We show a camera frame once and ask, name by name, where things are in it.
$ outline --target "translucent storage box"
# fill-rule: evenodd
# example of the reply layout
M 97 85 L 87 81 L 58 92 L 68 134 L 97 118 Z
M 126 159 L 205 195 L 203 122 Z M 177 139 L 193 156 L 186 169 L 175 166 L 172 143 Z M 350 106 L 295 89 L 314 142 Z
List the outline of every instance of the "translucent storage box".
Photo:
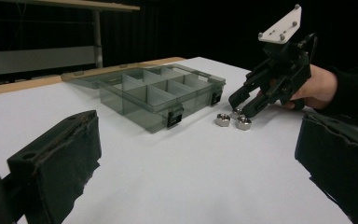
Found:
M 64 74 L 62 80 L 99 89 L 104 105 L 150 133 L 171 128 L 203 107 L 217 104 L 226 84 L 221 77 L 176 63 L 92 76 Z

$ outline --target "metal nut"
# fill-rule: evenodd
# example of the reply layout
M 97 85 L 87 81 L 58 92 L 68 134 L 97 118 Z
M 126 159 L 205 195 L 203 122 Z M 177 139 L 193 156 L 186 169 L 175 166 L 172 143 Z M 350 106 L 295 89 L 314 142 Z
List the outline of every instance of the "metal nut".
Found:
M 239 116 L 237 122 L 237 128 L 248 131 L 252 127 L 252 121 L 245 116 Z
M 232 112 L 231 112 L 231 117 L 234 118 L 234 119 L 237 119 L 241 114 L 241 109 L 240 108 L 234 108 L 232 109 Z
M 227 114 L 218 114 L 214 121 L 220 127 L 228 127 L 231 117 Z

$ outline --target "white mounting plate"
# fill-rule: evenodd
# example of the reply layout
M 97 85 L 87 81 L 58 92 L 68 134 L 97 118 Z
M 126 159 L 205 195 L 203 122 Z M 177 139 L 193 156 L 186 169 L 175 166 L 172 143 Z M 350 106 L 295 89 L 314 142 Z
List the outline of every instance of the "white mounting plate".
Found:
M 269 27 L 266 32 L 258 34 L 258 40 L 285 44 L 300 27 L 301 6 L 296 5 L 286 16 Z

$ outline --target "white table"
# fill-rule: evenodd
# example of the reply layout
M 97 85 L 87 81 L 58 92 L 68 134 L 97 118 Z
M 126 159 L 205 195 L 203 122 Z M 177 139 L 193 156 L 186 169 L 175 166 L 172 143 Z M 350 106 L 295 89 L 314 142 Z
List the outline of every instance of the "white table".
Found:
M 225 78 L 221 102 L 154 134 L 69 83 L 1 93 L 0 176 L 8 157 L 56 123 L 96 109 L 101 166 L 64 223 L 351 223 L 295 160 L 304 111 L 270 105 L 250 131 L 219 127 L 216 115 L 231 112 L 228 97 L 248 71 L 205 58 L 178 63 Z

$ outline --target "desk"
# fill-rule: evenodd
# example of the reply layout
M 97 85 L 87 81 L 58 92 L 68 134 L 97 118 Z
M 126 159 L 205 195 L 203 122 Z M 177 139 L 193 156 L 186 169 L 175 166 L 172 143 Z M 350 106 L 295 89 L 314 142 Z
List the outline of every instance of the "desk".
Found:
M 101 166 L 64 223 L 350 223 L 295 160 L 304 111 L 270 105 L 248 132 L 219 127 L 216 115 L 230 113 L 228 96 L 249 71 L 200 57 L 177 63 L 227 84 L 218 105 L 154 134 L 101 104 L 98 91 L 69 83 L 1 93 L 0 176 L 8 157 L 53 125 L 96 109 Z

